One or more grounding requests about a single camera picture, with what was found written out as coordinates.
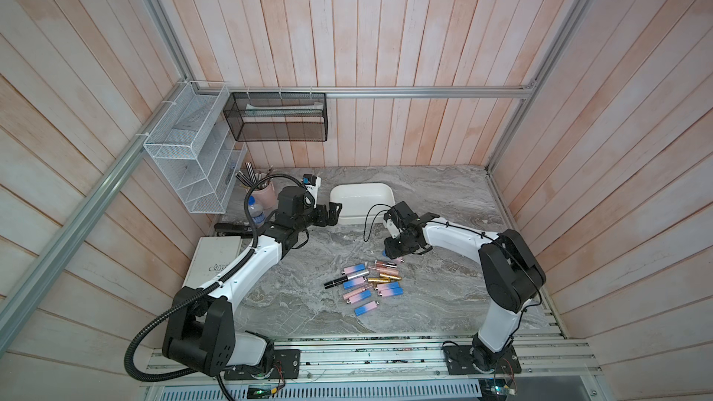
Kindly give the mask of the pink clear lip gloss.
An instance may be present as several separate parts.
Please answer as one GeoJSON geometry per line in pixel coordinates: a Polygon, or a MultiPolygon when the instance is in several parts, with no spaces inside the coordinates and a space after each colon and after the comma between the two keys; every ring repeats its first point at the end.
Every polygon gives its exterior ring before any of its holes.
{"type": "Polygon", "coordinates": [[[397,264],[392,262],[375,260],[374,263],[377,267],[397,268],[397,264]]]}

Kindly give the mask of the white plastic storage box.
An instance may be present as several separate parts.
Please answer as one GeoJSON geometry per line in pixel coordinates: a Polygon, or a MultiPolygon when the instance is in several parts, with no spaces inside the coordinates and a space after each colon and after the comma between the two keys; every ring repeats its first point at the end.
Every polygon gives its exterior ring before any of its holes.
{"type": "Polygon", "coordinates": [[[379,210],[395,204],[392,189],[384,183],[362,183],[336,186],[331,202],[343,205],[338,226],[363,225],[373,221],[379,210]]]}

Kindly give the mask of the pink blue lipstick top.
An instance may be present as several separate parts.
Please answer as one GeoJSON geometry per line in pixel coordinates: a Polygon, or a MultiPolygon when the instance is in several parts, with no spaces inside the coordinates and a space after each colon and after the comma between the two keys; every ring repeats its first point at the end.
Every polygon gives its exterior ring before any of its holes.
{"type": "Polygon", "coordinates": [[[345,275],[350,275],[350,274],[353,274],[353,273],[357,273],[357,272],[363,271],[363,270],[365,270],[366,268],[367,268],[367,266],[366,266],[365,264],[352,265],[352,267],[346,267],[346,268],[344,268],[344,269],[343,269],[343,273],[344,273],[345,275]]]}

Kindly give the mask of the pink blue lipstick tube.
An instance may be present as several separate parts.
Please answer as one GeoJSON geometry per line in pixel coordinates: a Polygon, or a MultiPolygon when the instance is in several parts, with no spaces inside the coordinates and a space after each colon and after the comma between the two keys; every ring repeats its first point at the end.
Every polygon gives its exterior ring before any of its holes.
{"type": "Polygon", "coordinates": [[[354,278],[354,280],[347,280],[346,282],[343,283],[343,289],[344,290],[350,290],[350,289],[355,289],[356,287],[359,287],[361,285],[367,284],[367,279],[364,277],[358,277],[354,278]]]}

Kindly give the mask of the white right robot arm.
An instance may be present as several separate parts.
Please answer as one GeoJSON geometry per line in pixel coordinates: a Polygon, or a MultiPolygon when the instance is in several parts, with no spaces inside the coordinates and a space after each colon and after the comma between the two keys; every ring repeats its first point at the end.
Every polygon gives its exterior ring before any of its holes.
{"type": "Polygon", "coordinates": [[[473,338],[471,356],[498,358],[512,345],[525,312],[542,302],[546,274],[522,235],[486,232],[451,223],[435,213],[417,215],[406,202],[388,209],[384,255],[397,259],[434,248],[456,252],[482,268],[490,298],[486,320],[473,338]]]}

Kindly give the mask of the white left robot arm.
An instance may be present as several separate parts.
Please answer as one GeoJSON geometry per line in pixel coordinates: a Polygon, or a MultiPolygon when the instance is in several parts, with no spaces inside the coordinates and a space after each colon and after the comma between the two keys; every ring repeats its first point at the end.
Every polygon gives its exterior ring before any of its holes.
{"type": "Polygon", "coordinates": [[[163,356],[195,372],[215,376],[237,366],[267,371],[271,366],[269,339],[235,330],[234,314],[242,299],[263,275],[298,247],[301,233],[312,226],[335,226],[343,205],[331,202],[312,207],[302,198],[311,189],[287,187],[279,194],[273,222],[257,246],[248,246],[214,278],[175,296],[167,319],[163,356]]]}

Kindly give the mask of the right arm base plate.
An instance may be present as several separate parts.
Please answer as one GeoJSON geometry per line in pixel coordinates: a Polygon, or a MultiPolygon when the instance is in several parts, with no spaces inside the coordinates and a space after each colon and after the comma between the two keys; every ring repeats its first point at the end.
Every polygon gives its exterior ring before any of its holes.
{"type": "Polygon", "coordinates": [[[484,346],[457,345],[445,341],[441,345],[449,375],[520,374],[522,366],[514,347],[508,345],[501,352],[491,352],[484,346]]]}

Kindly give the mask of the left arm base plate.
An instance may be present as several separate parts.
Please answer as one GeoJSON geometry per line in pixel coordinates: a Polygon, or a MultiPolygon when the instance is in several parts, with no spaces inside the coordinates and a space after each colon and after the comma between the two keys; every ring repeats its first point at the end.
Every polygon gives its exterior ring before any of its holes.
{"type": "Polygon", "coordinates": [[[268,351],[256,366],[239,365],[223,373],[227,381],[270,382],[293,380],[299,375],[301,351],[279,349],[268,351]]]}

